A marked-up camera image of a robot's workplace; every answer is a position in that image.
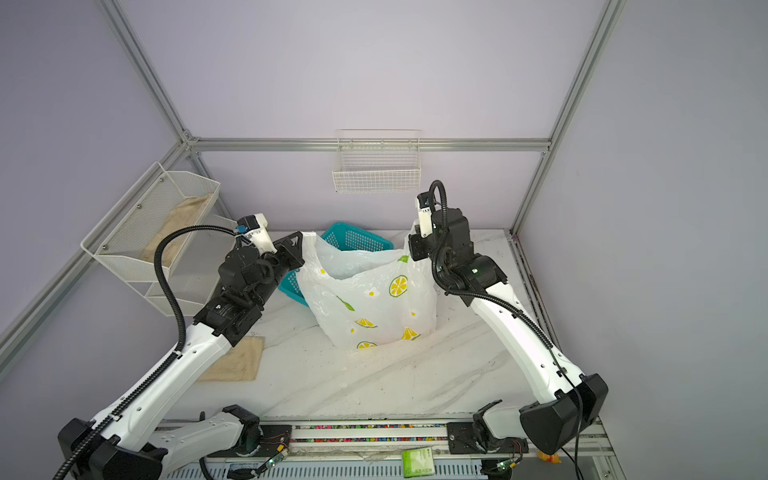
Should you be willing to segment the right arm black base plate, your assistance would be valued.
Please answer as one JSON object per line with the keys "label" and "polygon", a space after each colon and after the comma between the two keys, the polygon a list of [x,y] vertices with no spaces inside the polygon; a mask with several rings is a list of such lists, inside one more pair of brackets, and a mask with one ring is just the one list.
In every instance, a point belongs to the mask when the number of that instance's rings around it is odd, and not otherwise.
{"label": "right arm black base plate", "polygon": [[479,433],[474,422],[449,422],[446,425],[449,452],[457,454],[526,454],[529,446],[525,438],[499,439],[488,431]]}

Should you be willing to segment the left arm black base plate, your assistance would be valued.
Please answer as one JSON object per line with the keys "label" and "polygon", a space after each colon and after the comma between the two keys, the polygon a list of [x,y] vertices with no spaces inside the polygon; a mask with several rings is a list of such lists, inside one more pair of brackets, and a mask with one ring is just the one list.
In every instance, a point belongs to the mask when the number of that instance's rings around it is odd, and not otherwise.
{"label": "left arm black base plate", "polygon": [[236,445],[208,455],[209,458],[269,458],[287,450],[293,427],[290,424],[260,424],[241,435]]}

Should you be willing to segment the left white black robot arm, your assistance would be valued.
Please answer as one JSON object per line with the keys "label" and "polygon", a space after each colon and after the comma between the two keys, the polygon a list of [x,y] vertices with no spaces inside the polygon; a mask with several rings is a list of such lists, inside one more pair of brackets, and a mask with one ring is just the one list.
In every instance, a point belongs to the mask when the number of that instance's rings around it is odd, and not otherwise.
{"label": "left white black robot arm", "polygon": [[212,453],[250,456],[260,449],[259,417],[237,404],[172,432],[156,428],[199,377],[246,336],[283,278],[303,266],[303,235],[272,241],[265,229],[224,228],[235,246],[219,267],[218,293],[187,324],[162,259],[173,240],[198,229],[169,234],[154,252],[155,275],[176,318],[176,345],[109,407],[90,420],[74,418],[61,429],[58,441],[65,460],[55,478],[159,479]]}

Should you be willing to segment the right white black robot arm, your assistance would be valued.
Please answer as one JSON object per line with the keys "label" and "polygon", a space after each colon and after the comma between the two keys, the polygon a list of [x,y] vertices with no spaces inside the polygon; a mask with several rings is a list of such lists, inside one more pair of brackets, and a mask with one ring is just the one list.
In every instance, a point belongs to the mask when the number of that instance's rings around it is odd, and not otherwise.
{"label": "right white black robot arm", "polygon": [[477,442],[524,433],[553,455],[599,416],[609,389],[599,374],[585,374],[528,316],[501,267],[475,251],[467,218],[457,208],[419,207],[408,237],[411,257],[429,260],[436,284],[481,317],[520,367],[534,395],[520,409],[492,402],[475,415]]}

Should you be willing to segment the white plastic bag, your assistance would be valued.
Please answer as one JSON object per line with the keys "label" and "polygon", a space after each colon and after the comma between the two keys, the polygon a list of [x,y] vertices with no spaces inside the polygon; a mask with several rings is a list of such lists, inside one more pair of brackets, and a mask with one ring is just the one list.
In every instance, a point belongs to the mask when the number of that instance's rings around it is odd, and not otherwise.
{"label": "white plastic bag", "polygon": [[315,232],[303,234],[297,282],[334,346],[365,349],[415,341],[437,327],[437,291],[427,260],[407,249],[342,251]]}

